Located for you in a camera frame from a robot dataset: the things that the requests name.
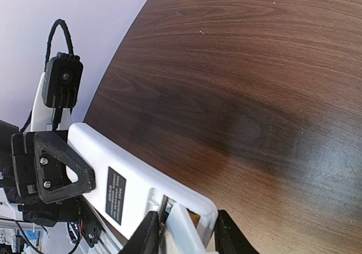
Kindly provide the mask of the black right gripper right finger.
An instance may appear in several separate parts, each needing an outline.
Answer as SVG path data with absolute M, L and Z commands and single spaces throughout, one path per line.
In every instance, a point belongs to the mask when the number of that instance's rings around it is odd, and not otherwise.
M 220 254 L 260 254 L 225 210 L 218 211 L 214 244 Z

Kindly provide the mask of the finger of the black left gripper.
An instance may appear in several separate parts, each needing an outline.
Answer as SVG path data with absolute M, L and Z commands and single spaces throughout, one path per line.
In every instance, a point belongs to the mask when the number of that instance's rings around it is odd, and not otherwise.
M 67 144 L 67 138 L 67 131 L 34 134 L 37 190 L 45 204 L 77 197 L 96 188 L 93 168 Z

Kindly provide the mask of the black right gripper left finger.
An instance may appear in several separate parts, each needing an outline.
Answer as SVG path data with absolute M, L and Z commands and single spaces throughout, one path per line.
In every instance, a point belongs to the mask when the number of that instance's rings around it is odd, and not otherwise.
M 159 216 L 149 211 L 120 254 L 157 254 L 159 252 Z

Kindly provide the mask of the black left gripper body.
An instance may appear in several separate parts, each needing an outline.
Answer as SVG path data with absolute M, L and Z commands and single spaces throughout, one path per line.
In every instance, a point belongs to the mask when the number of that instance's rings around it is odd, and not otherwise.
M 32 138 L 1 121 L 1 217 L 45 227 L 69 222 L 69 202 L 45 204 L 38 195 Z

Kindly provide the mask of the white battery cover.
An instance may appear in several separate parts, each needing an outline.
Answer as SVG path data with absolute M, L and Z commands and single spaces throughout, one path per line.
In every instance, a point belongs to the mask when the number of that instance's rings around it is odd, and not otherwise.
M 166 220 L 166 253 L 206 253 L 187 209 L 175 203 Z

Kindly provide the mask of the white remote control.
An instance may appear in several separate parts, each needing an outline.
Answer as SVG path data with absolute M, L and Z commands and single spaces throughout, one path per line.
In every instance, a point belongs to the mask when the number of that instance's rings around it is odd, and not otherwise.
M 70 125 L 70 147 L 94 170 L 96 188 L 83 196 L 127 240 L 149 211 L 184 206 L 207 248 L 218 217 L 214 202 L 118 146 L 85 123 Z

